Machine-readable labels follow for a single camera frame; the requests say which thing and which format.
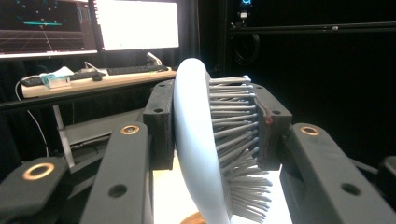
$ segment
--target electronic device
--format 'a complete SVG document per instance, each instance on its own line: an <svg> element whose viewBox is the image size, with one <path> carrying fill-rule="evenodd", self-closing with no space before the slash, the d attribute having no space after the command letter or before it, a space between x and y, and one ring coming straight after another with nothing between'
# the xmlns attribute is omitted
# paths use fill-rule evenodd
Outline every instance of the electronic device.
<svg viewBox="0 0 396 224"><path fill-rule="evenodd" d="M239 19L242 21L242 24L245 24L246 20L248 19L252 7L253 5L251 3L251 0L241 0L239 4L239 11L237 14L239 16Z"/></svg>
<svg viewBox="0 0 396 224"><path fill-rule="evenodd" d="M80 73L75 73L73 76L70 77L70 81L74 80L80 80L80 79L85 79L85 78L92 78L92 79L100 79L100 77L104 76L104 73L98 72L98 71L90 71L90 72L80 72ZM33 87L33 86L41 86L44 85L41 77L39 76L34 76L34 77L26 77L21 80L21 84L26 87Z"/></svg>
<svg viewBox="0 0 396 224"><path fill-rule="evenodd" d="M93 8L104 51L178 47L176 3L96 0Z"/></svg>
<svg viewBox="0 0 396 224"><path fill-rule="evenodd" d="M6 0L0 60L97 53L88 0Z"/></svg>
<svg viewBox="0 0 396 224"><path fill-rule="evenodd" d="M168 71L168 68L165 65L155 65L155 64L145 65L145 66L107 68L107 73L110 76L135 74L135 73L147 73L147 72L164 72L164 71Z"/></svg>

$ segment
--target power cord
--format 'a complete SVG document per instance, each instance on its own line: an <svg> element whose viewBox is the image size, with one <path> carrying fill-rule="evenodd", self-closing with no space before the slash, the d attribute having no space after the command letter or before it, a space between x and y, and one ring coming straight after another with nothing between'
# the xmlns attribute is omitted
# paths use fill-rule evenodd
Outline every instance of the power cord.
<svg viewBox="0 0 396 224"><path fill-rule="evenodd" d="M17 84L15 85L15 95L17 96L18 100L21 100L21 97L18 95L18 86L21 84L20 81L17 82ZM35 116L33 116L33 114L30 112L30 110L27 110L27 113L30 115L30 117L35 121L35 124L38 128L38 130L40 131L41 137L43 138L44 144L45 144L45 148L46 148L46 156L47 158L50 156L50 151L47 145L47 140L46 137L43 134L43 131L41 130L40 124L38 124L38 121L35 119Z"/></svg>

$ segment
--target table surface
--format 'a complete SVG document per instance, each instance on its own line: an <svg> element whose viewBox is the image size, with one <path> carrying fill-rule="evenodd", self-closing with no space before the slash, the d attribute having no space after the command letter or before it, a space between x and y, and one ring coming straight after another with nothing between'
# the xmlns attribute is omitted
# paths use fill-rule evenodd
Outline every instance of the table surface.
<svg viewBox="0 0 396 224"><path fill-rule="evenodd" d="M22 85L24 98L50 96L74 91L94 90L105 87L115 87L127 84L140 84L155 80L174 78L176 71L137 73L109 76L105 75L102 81L93 81L91 78L71 81L70 86L50 89L47 86L25 87Z"/></svg>

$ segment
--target white plastic part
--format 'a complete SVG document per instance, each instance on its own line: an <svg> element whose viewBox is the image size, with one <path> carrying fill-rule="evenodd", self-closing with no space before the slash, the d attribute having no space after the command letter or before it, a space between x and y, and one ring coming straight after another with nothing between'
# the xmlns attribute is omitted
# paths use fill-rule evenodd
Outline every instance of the white plastic part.
<svg viewBox="0 0 396 224"><path fill-rule="evenodd" d="M241 19L246 19L248 17L247 12L241 12Z"/></svg>
<svg viewBox="0 0 396 224"><path fill-rule="evenodd" d="M154 63L154 65L163 65L160 59L154 56L154 54L148 52L148 58Z"/></svg>
<svg viewBox="0 0 396 224"><path fill-rule="evenodd" d="M58 105L54 105L53 112L55 113L56 123L58 124L58 132L61 137L62 146L64 148L64 156L66 157L67 164L69 168L75 166L72 150L70 149L69 141L67 139L67 134L64 129L64 122L62 121L61 111Z"/></svg>
<svg viewBox="0 0 396 224"><path fill-rule="evenodd" d="M206 70L197 59L185 60L174 87L177 155L184 181L208 224L227 224L227 206L213 137Z"/></svg>

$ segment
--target white surface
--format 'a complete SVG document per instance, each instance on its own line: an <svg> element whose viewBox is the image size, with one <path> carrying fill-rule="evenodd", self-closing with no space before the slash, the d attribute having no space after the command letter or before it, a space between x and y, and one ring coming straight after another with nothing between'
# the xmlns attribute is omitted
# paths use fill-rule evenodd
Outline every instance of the white surface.
<svg viewBox="0 0 396 224"><path fill-rule="evenodd" d="M177 4L96 1L104 50L178 47Z"/></svg>
<svg viewBox="0 0 396 224"><path fill-rule="evenodd" d="M279 181L279 171L271 172L266 176L273 182L270 188L271 198L267 217L263 223L288 224L291 223L288 207ZM184 218L196 213L195 206L186 188L178 164L174 159L172 171L154 171L154 223L179 224ZM233 224L255 223L241 217L233 216Z"/></svg>

